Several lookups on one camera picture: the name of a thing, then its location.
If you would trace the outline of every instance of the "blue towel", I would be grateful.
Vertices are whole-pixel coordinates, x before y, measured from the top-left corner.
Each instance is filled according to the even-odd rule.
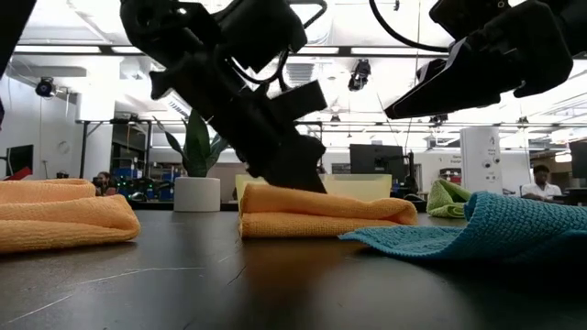
[[[503,263],[587,261],[587,208],[476,192],[466,227],[362,228],[340,236],[405,259]]]

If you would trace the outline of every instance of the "black table surface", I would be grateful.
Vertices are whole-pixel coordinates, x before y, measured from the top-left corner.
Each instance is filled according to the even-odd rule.
[[[134,242],[0,257],[0,329],[587,329],[577,269],[415,264],[241,241],[236,213],[137,214]]]

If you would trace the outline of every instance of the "orange towel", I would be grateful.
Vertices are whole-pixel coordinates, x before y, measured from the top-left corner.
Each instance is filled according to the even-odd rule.
[[[0,253],[121,242],[138,235],[121,195],[84,180],[0,181]]]
[[[410,202],[347,197],[250,183],[240,206],[243,237],[335,237],[365,226],[416,225]]]

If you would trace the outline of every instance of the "pillar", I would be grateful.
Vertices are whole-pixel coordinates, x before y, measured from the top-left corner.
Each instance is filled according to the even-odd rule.
[[[96,59],[86,67],[88,84],[78,96],[77,120],[114,118],[120,62],[120,58]],[[91,180],[100,171],[110,171],[112,125],[91,124],[88,132],[93,133],[86,142],[83,178]]]
[[[462,186],[474,192],[503,192],[498,127],[469,127],[460,131]]]

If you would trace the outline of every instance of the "man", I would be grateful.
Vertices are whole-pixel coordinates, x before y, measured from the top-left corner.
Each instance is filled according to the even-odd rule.
[[[534,183],[522,186],[522,198],[551,202],[552,196],[561,195],[559,186],[547,182],[550,170],[544,165],[534,168]]]

